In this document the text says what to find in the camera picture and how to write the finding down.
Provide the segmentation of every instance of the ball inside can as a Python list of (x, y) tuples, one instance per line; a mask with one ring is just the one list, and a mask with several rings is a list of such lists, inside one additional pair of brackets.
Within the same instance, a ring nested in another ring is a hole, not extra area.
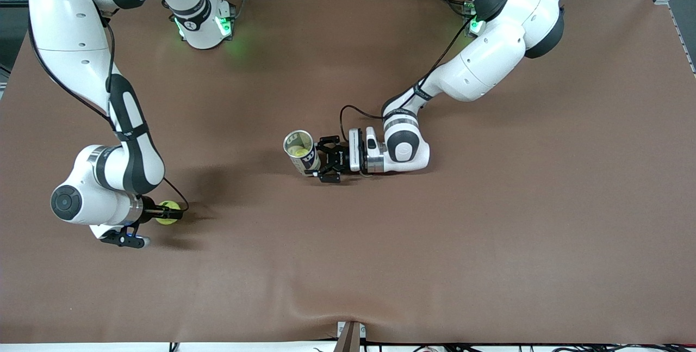
[(321, 161), (316, 154), (316, 147), (312, 136), (306, 131), (293, 131), (285, 136), (283, 149), (293, 161), (295, 168), (304, 176), (305, 170), (319, 169)]

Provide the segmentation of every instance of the can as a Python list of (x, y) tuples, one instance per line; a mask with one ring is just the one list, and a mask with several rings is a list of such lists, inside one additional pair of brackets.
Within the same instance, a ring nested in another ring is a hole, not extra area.
[(312, 140), (312, 136), (306, 131), (292, 131), (285, 136), (283, 141), (283, 149), (288, 154), (290, 160), (293, 161), (295, 168), (304, 176), (305, 170), (317, 170), (320, 167), (321, 160), (316, 154), (316, 146)]

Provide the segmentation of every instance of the robotic arm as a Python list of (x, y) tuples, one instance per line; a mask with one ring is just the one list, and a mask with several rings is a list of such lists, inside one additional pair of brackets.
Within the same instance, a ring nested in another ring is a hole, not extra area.
[[(163, 180), (164, 163), (133, 87), (114, 65), (104, 33), (104, 27), (111, 32), (104, 16), (144, 1), (29, 0), (29, 36), (42, 67), (65, 91), (102, 110), (120, 141), (120, 146), (82, 149), (66, 181), (54, 190), (52, 209), (68, 223), (89, 225), (102, 242), (133, 248), (149, 243), (137, 235), (140, 224), (183, 214), (144, 196)], [(214, 47), (231, 34), (218, 27), (224, 11), (229, 13), (222, 0), (167, 3), (180, 22), (193, 24), (184, 31), (193, 47)]]
[[(368, 127), (365, 139), (360, 129), (350, 129), (348, 152), (333, 160), (335, 172), (381, 173), (425, 168), (430, 146), (422, 138), (418, 110), (438, 94), (471, 102), (482, 97), (510, 73), (523, 57), (536, 58), (549, 52), (563, 34), (563, 8), (559, 0), (474, 0), (478, 20), (486, 28), (456, 57), (433, 70), (416, 84), (391, 97), (381, 109), (384, 142)], [(319, 149), (328, 151), (327, 160), (338, 154), (322, 138)], [(322, 177), (323, 171), (309, 171)]]

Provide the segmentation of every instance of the brown table surface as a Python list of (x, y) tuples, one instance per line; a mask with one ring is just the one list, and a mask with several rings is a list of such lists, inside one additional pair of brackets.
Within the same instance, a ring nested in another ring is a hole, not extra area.
[(381, 342), (694, 342), (696, 81), (667, 8), (563, 3), (554, 51), (422, 111), (427, 169), (340, 186), (299, 176), (283, 137), (408, 87), (461, 24), (442, 2), (248, 0), (209, 51), (158, 0), (119, 13), (117, 66), (192, 202), (141, 228), (146, 250), (52, 215), (80, 149), (116, 141), (24, 43), (0, 102), (0, 341), (318, 339), (355, 319)]

